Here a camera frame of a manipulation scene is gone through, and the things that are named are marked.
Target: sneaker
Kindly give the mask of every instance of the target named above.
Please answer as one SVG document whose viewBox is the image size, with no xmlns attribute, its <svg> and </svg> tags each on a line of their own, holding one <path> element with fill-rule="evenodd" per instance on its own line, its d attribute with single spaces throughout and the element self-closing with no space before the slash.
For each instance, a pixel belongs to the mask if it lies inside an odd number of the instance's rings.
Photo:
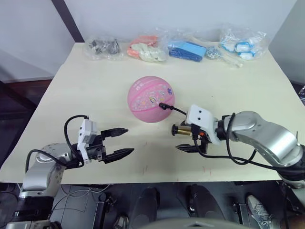
<svg viewBox="0 0 305 229">
<path fill-rule="evenodd" d="M 129 224 L 128 216 L 120 214 L 114 223 L 113 229 L 127 229 Z"/>
<path fill-rule="evenodd" d="M 263 204 L 253 195 L 246 197 L 246 205 L 249 215 L 256 220 L 261 229 L 271 229 L 272 215 L 270 215 Z"/>
</svg>

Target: gray floor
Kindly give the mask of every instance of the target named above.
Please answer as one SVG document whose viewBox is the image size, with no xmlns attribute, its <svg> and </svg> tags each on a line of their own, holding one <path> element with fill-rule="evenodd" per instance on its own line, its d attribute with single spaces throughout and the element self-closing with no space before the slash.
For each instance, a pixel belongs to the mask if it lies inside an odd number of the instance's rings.
<svg viewBox="0 0 305 229">
<path fill-rule="evenodd" d="M 110 186 L 105 192 L 111 194 L 116 200 L 113 208 L 106 213 L 104 228 L 110 229 L 119 213 L 131 215 L 136 199 L 146 187 L 156 187 L 160 192 L 161 203 L 157 219 L 186 218 L 188 213 L 183 207 L 184 190 L 192 183 L 156 183 L 156 184 L 117 184 Z M 205 186 L 215 197 L 220 205 L 225 219 L 238 223 L 238 216 L 234 212 L 233 203 L 244 203 L 247 193 L 258 197 L 267 207 L 268 211 L 276 218 L 281 219 L 282 196 L 275 181 L 258 182 L 245 185 L 236 185 L 234 182 L 203 182 L 197 183 Z M 70 193 L 87 187 L 63 185 L 65 191 Z M 75 193 L 81 196 L 86 192 Z M 64 194 L 59 191 L 55 198 L 56 204 Z M 94 213 L 99 194 L 90 193 L 81 198 L 64 198 L 51 216 L 52 221 L 61 223 L 63 229 L 92 228 Z M 250 219 L 252 228 L 259 228 L 257 223 Z"/>
</svg>

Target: table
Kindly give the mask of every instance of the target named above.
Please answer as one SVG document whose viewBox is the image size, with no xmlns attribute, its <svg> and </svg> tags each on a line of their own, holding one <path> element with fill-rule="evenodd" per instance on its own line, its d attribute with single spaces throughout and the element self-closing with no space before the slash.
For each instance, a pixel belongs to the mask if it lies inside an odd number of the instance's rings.
<svg viewBox="0 0 305 229">
<path fill-rule="evenodd" d="M 172 124 L 184 116 L 172 112 L 165 120 L 149 124 L 129 111 L 127 93 L 138 78 L 155 75 L 173 88 L 175 106 L 187 111 L 191 104 L 210 110 L 218 119 L 232 112 L 252 110 L 267 121 L 299 131 L 305 144 L 305 108 L 270 52 L 240 69 L 222 61 L 192 62 L 170 58 L 167 63 L 148 63 L 130 57 L 123 61 L 90 61 L 76 43 L 58 70 L 15 149 L 0 170 L 0 181 L 22 182 L 27 153 L 50 143 L 64 142 L 64 122 L 73 115 L 89 115 L 99 130 L 124 127 L 129 132 L 104 142 L 108 153 L 134 147 L 126 158 L 105 165 L 93 161 L 82 168 L 65 171 L 63 183 L 137 183 L 252 181 L 279 179 L 276 172 L 253 165 L 239 166 L 228 159 L 206 159 L 185 153 L 176 145 L 192 143 L 186 136 L 171 135 Z M 70 140 L 77 141 L 82 119 L 68 126 Z M 248 158 L 253 150 L 231 143 L 234 156 Z M 225 142 L 209 145 L 211 155 L 226 155 Z M 255 161 L 267 162 L 258 154 Z"/>
</svg>

